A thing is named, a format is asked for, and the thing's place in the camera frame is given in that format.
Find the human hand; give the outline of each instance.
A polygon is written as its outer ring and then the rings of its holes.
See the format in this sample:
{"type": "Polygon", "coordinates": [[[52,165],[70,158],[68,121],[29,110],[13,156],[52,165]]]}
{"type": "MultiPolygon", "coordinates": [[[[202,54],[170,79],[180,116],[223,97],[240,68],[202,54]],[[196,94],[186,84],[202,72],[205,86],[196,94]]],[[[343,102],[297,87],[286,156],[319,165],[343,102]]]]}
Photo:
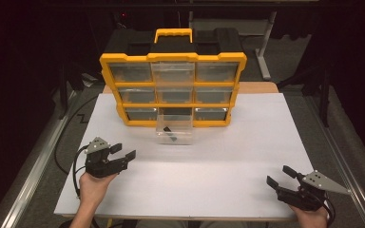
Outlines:
{"type": "Polygon", "coordinates": [[[88,173],[84,173],[79,179],[81,188],[81,205],[97,208],[106,195],[106,190],[111,181],[118,174],[113,174],[104,178],[95,178],[88,173]]]}
{"type": "Polygon", "coordinates": [[[303,211],[295,206],[289,207],[298,216],[298,223],[301,228],[326,228],[328,212],[324,207],[320,207],[316,211],[303,211]]]}

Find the human arm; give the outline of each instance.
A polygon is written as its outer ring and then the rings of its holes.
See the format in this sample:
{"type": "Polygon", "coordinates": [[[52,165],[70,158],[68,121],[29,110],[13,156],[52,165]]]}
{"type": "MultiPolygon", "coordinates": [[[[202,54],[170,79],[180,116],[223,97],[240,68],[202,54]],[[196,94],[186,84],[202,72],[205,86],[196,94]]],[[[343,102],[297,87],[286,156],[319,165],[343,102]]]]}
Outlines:
{"type": "Polygon", "coordinates": [[[301,228],[326,228],[328,212],[324,207],[320,207],[316,211],[303,211],[295,206],[289,207],[298,216],[298,223],[301,228]]]}
{"type": "Polygon", "coordinates": [[[111,181],[117,176],[113,174],[105,178],[94,178],[84,173],[79,179],[81,188],[81,202],[70,228],[90,227],[94,213],[106,195],[106,190],[111,181]]]}

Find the gray floor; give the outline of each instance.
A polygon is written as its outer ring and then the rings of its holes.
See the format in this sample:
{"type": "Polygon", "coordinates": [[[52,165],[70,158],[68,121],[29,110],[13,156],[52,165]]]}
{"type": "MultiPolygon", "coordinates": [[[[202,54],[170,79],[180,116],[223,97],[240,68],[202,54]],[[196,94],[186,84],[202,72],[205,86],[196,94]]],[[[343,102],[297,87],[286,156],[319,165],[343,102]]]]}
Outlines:
{"type": "MultiPolygon", "coordinates": [[[[269,42],[265,59],[273,82],[278,83],[293,75],[308,40],[309,38],[291,41],[289,38],[284,37],[281,40],[272,39],[269,42]]],[[[243,39],[248,64],[241,74],[242,81],[262,81],[254,55],[254,48],[259,47],[260,41],[259,38],[243,39]]],[[[96,96],[102,91],[103,86],[94,85],[86,88],[79,94],[75,106],[78,107],[96,96]]],[[[353,198],[330,194],[336,207],[336,221],[332,227],[365,227],[365,215],[363,213],[365,203],[363,199],[358,198],[360,196],[365,197],[365,148],[343,112],[332,88],[328,117],[329,128],[322,127],[316,116],[315,102],[318,98],[303,97],[299,91],[300,89],[300,85],[289,85],[281,92],[285,95],[312,165],[333,180],[347,185],[347,187],[355,187],[357,190],[361,190],[361,194],[353,198]]],[[[79,114],[85,114],[84,120],[88,120],[94,103],[95,101],[89,102],[78,112],[79,114]]],[[[51,123],[47,125],[47,130],[41,135],[17,179],[2,200],[0,204],[0,227],[22,189],[32,166],[43,150],[42,147],[49,139],[52,127],[57,122],[59,111],[58,108],[56,114],[52,117],[51,123]]],[[[57,158],[66,170],[69,170],[71,166],[73,155],[78,149],[87,126],[81,120],[81,116],[75,116],[59,141],[57,158]]],[[[23,216],[17,222],[17,227],[59,227],[62,222],[68,220],[68,218],[53,215],[56,201],[59,198],[66,177],[51,157],[31,201],[24,208],[23,216]]],[[[102,227],[105,227],[105,220],[99,219],[99,222],[102,227]]],[[[298,225],[295,222],[271,223],[269,227],[298,227],[298,225]]]]}

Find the white desk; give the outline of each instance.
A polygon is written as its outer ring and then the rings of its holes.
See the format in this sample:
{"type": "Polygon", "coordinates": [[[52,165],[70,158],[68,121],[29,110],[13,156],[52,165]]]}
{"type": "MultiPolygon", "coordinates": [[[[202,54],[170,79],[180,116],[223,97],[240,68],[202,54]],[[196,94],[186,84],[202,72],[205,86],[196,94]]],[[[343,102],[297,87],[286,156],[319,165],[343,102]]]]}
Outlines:
{"type": "MultiPolygon", "coordinates": [[[[120,219],[288,220],[289,207],[266,184],[298,182],[281,169],[309,173],[312,165],[282,94],[240,94],[227,127],[194,128],[192,145],[156,144],[155,129],[126,127],[115,99],[97,100],[81,146],[96,136],[122,143],[118,156],[136,149],[137,157],[109,186],[97,216],[120,219]]],[[[85,154],[78,167],[85,163],[85,154]]],[[[67,177],[54,213],[73,216],[76,199],[67,177]]]]}

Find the table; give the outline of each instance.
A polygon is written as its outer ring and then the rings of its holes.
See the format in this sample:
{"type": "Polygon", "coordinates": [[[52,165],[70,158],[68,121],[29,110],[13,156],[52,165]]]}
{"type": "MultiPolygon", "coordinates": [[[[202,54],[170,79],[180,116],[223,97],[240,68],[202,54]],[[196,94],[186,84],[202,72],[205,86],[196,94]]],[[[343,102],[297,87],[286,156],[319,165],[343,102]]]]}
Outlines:
{"type": "MultiPolygon", "coordinates": [[[[109,157],[110,160],[134,149],[137,157],[110,184],[96,216],[296,219],[266,184],[269,175],[281,186],[295,190],[298,182],[285,175],[282,166],[289,165],[301,173],[313,170],[287,103],[283,94],[243,93],[251,83],[240,85],[231,124],[194,128],[192,145],[157,144],[154,128],[125,126],[116,114],[112,94],[101,94],[81,146],[100,136],[111,144],[123,143],[123,151],[109,157]]],[[[85,159],[82,153],[77,166],[82,167],[85,159]]],[[[54,213],[73,216],[78,205],[69,175],[54,213]]]]}

